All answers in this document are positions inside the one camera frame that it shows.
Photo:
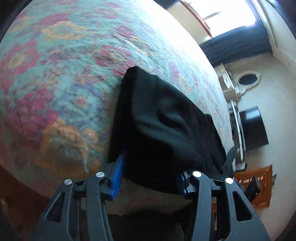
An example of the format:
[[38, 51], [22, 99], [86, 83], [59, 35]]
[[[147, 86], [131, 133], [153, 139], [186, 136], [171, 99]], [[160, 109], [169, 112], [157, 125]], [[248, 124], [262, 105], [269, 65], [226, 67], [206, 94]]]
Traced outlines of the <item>black pants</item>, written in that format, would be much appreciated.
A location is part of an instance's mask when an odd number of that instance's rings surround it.
[[138, 66], [125, 73], [111, 132], [108, 161], [124, 156], [123, 175], [145, 188], [179, 194], [181, 174], [233, 177], [237, 147], [226, 151], [209, 114], [182, 92]]

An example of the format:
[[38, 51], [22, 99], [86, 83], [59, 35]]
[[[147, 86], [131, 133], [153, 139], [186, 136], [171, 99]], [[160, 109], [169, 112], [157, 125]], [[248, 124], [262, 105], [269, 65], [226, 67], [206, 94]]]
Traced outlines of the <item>white tv stand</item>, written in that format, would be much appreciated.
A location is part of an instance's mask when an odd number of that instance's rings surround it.
[[230, 115], [230, 122], [232, 126], [232, 135], [233, 135], [234, 144], [239, 146], [237, 151], [236, 165], [243, 164], [245, 163], [244, 153], [245, 153], [246, 147], [245, 147], [245, 139], [244, 139], [240, 113], [235, 101], [230, 100], [227, 103], [227, 105], [228, 105], [228, 110]]

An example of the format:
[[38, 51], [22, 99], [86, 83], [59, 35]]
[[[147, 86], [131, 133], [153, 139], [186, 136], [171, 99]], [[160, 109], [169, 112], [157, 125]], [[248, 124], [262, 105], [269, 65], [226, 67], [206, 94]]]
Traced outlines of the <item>black television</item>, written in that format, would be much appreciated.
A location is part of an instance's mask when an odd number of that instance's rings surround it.
[[245, 150], [250, 151], [268, 145], [268, 137], [258, 106], [239, 113]]

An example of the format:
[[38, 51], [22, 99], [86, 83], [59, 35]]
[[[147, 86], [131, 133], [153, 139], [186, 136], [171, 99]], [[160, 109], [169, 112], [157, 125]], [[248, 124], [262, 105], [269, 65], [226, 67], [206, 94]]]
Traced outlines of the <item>white vanity with oval mirror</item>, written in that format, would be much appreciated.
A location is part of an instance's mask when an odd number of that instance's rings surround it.
[[256, 71], [248, 70], [235, 75], [224, 64], [220, 64], [214, 69], [227, 102], [240, 101], [241, 97], [257, 87], [261, 80], [261, 74]]

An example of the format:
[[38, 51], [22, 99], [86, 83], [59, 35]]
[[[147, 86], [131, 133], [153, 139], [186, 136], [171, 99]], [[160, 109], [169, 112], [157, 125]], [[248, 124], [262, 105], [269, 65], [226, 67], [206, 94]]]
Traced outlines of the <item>dark blue right curtain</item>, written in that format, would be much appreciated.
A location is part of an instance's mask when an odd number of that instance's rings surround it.
[[218, 35], [202, 43], [200, 48], [213, 67], [273, 52], [262, 21]]

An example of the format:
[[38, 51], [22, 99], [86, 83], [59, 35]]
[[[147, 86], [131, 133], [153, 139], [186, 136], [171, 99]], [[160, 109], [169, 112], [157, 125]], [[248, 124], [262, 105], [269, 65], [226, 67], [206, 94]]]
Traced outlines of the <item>floral bedspread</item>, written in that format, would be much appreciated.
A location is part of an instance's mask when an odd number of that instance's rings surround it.
[[46, 197], [107, 163], [119, 88], [138, 66], [209, 114], [230, 116], [212, 64], [154, 1], [32, 1], [1, 41], [1, 166]]

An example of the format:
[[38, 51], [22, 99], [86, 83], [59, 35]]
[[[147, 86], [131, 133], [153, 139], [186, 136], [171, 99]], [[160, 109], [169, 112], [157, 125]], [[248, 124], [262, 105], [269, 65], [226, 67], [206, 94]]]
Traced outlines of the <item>window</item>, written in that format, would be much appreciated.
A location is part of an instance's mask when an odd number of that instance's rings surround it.
[[250, 1], [181, 1], [181, 4], [201, 22], [211, 37], [253, 26], [258, 20]]

